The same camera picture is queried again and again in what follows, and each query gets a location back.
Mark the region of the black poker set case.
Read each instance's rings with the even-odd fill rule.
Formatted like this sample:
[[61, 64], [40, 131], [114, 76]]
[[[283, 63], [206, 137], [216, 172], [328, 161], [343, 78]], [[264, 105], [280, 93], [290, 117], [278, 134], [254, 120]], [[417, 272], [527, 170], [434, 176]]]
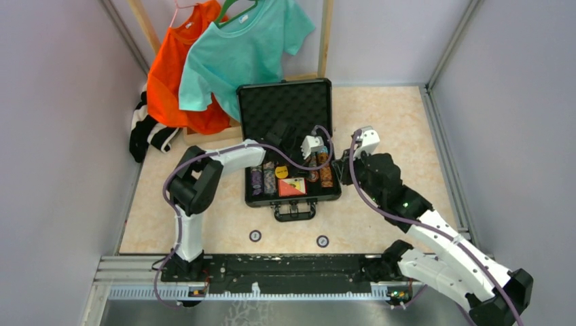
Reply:
[[264, 161], [245, 170], [245, 203], [269, 206], [279, 222], [305, 221], [341, 186], [329, 152], [332, 82], [327, 78], [236, 89], [244, 139], [266, 145]]

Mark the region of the yellow round button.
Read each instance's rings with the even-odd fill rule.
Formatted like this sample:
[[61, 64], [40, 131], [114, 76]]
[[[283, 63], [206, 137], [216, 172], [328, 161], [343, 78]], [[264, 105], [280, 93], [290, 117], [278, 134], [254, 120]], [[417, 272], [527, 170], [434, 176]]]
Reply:
[[274, 169], [274, 175], [277, 179], [286, 179], [289, 177], [289, 169], [287, 166], [277, 166]]

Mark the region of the red playing card box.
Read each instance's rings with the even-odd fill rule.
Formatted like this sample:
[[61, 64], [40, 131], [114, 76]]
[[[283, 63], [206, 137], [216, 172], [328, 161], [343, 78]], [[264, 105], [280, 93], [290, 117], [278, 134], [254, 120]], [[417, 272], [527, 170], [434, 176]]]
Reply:
[[278, 180], [278, 195], [280, 197], [303, 196], [306, 194], [306, 180], [304, 178]]

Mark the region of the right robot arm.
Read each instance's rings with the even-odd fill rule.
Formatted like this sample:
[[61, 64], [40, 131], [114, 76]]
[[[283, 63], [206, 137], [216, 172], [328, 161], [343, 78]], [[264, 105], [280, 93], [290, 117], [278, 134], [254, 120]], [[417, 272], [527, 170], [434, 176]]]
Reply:
[[345, 150], [332, 162], [339, 182], [354, 185], [361, 199], [404, 234], [422, 242], [427, 255], [403, 241], [382, 254], [391, 280], [413, 278], [455, 302], [474, 325], [522, 325], [533, 277], [497, 263], [452, 228], [418, 192], [405, 185], [388, 153]]

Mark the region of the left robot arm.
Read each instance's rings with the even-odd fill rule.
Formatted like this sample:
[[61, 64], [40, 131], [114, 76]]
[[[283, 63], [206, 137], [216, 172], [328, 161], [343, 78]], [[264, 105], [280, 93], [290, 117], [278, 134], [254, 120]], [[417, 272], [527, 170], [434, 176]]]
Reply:
[[204, 212], [212, 205], [221, 178], [263, 164], [268, 150], [293, 167], [313, 171], [304, 162], [324, 147], [322, 136], [317, 134], [322, 129], [315, 126], [310, 135], [295, 142], [285, 135], [267, 134], [264, 139], [245, 139], [216, 150], [189, 147], [162, 187], [164, 200], [175, 212], [175, 243], [158, 269], [172, 263], [185, 280], [199, 279], [204, 271]]

